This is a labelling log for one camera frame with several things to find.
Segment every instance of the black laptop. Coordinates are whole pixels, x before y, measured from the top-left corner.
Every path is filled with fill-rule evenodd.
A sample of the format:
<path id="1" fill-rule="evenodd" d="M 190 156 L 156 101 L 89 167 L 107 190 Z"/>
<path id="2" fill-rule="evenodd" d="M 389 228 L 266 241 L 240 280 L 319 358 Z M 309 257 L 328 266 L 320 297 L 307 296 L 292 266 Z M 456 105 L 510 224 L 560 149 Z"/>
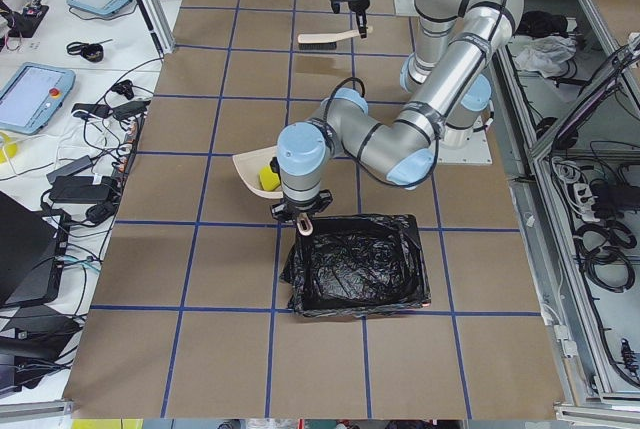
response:
<path id="1" fill-rule="evenodd" d="M 64 211 L 30 211 L 0 192 L 0 308 L 58 296 L 68 224 Z"/>

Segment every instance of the brown table surface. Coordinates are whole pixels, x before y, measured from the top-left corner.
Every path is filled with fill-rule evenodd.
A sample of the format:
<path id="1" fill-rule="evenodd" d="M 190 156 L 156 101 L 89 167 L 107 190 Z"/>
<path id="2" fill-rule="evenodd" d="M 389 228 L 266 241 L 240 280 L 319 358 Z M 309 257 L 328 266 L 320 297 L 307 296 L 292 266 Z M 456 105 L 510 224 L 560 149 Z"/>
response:
<path id="1" fill-rule="evenodd" d="M 327 167 L 327 215 L 416 215 L 431 307 L 286 309 L 293 230 L 230 156 L 273 145 L 352 74 L 392 120 L 416 30 L 393 13 L 373 0 L 367 40 L 310 53 L 294 35 L 350 28 L 328 0 L 183 0 L 65 392 L 75 417 L 553 419 L 563 393 L 492 137 L 492 166 L 438 167 L 414 191 Z"/>

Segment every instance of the brush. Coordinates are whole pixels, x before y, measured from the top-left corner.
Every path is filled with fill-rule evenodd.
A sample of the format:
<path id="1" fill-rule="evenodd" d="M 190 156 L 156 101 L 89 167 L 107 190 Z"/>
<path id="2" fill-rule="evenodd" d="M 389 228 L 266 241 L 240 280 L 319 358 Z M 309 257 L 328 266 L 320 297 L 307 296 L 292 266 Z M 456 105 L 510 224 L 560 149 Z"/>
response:
<path id="1" fill-rule="evenodd" d="M 367 27 L 367 34 L 372 32 L 373 27 Z M 337 49 L 339 41 L 358 37 L 359 35 L 360 33 L 357 29 L 326 34 L 299 34 L 298 49 L 301 51 L 330 51 Z"/>

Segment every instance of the white table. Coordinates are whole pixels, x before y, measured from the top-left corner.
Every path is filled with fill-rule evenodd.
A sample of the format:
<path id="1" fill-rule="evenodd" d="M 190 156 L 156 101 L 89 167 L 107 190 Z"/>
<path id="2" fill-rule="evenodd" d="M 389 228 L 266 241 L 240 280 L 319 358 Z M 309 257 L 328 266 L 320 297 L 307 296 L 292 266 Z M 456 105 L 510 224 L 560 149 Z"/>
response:
<path id="1" fill-rule="evenodd" d="M 170 27 L 175 25 L 181 0 L 161 0 Z M 67 0 L 43 0 L 49 6 L 49 12 L 40 23 L 35 36 L 23 39 L 17 51 L 6 48 L 0 52 L 0 65 L 17 67 L 24 62 L 38 62 L 69 69 L 127 70 L 144 61 L 158 57 L 153 41 L 149 36 L 140 8 L 130 15 L 112 20 L 84 21 L 69 12 Z M 127 14 L 135 8 L 135 3 L 123 8 L 119 14 Z M 82 17 L 91 14 L 76 11 Z M 70 42 L 101 42 L 104 44 L 104 59 L 91 63 L 80 56 L 67 54 L 66 46 Z M 17 45 L 16 38 L 10 45 Z M 148 64 L 145 71 L 159 71 L 159 62 Z"/>
<path id="2" fill-rule="evenodd" d="M 18 153 L 11 159 L 16 172 L 54 162 L 56 157 L 79 158 L 86 154 L 96 155 L 99 151 L 84 143 L 82 137 L 83 121 L 71 116 L 71 108 L 77 102 L 96 102 L 126 70 L 158 57 L 139 8 L 134 14 L 116 20 L 82 21 L 68 12 L 66 0 L 44 0 L 43 3 L 49 5 L 50 9 L 35 37 L 23 40 L 23 45 L 18 51 L 10 52 L 5 49 L 0 52 L 0 87 L 6 84 L 24 62 L 72 69 L 76 74 L 76 81 L 62 106 L 43 130 L 32 136 L 3 131 L 12 139 L 21 141 Z M 162 0 L 161 3 L 167 20 L 173 27 L 181 0 Z M 105 58 L 100 63 L 93 64 L 79 56 L 69 56 L 66 52 L 66 45 L 72 41 L 98 42 L 110 38 L 113 38 L 114 41 L 105 44 Z M 127 78 L 131 79 L 136 86 L 153 90 L 158 81 L 161 67 L 160 62 L 147 64 L 140 70 L 132 72 Z M 144 96 L 141 91 L 136 91 L 136 95 Z M 114 93 L 110 93 L 107 100 L 113 106 L 127 102 L 123 96 Z M 97 130 L 91 130 L 87 134 L 92 143 L 97 143 L 100 139 Z M 64 162 L 58 162 L 9 181 L 0 181 L 0 190 L 25 207 L 39 210 L 40 195 L 50 188 L 46 174 L 62 164 Z M 94 171 L 110 175 L 111 169 L 108 158 L 103 158 Z M 0 179 L 10 177 L 12 174 L 13 171 L 9 164 L 0 164 Z M 76 220 L 84 218 L 84 211 L 87 207 L 74 204 L 55 206 L 55 208 L 64 209 Z M 111 220 L 103 223 L 97 229 L 74 229 L 72 234 L 107 230 L 110 223 Z M 87 239 L 73 240 L 71 238 L 70 242 L 97 252 L 104 237 L 105 234 L 98 234 Z M 86 256 L 82 251 L 73 248 L 67 251 L 67 255 L 74 255 L 78 258 Z M 87 275 L 86 294 L 79 314 L 88 311 L 98 278 L 93 271 L 87 271 Z M 48 305 L 60 313 L 73 313 L 80 300 L 83 281 L 82 269 L 65 270 L 62 275 L 59 296 Z M 11 312 L 2 312 L 2 314 L 11 315 Z M 77 345 L 79 339 L 80 334 L 76 334 L 67 348 Z M 66 370 L 53 376 L 46 376 L 34 389 L 24 389 L 22 392 L 3 397 L 0 399 L 0 406 L 58 401 L 62 397 L 68 377 L 69 371 Z"/>

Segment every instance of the black bin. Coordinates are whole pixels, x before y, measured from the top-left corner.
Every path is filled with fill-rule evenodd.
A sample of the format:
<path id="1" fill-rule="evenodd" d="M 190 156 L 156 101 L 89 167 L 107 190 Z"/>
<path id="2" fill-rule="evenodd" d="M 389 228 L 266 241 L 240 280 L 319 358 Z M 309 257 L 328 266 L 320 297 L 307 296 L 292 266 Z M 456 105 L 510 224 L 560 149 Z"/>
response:
<path id="1" fill-rule="evenodd" d="M 281 279 L 289 308 L 307 317 L 390 314 L 431 302 L 416 219 L 360 214 L 313 219 L 296 240 Z"/>

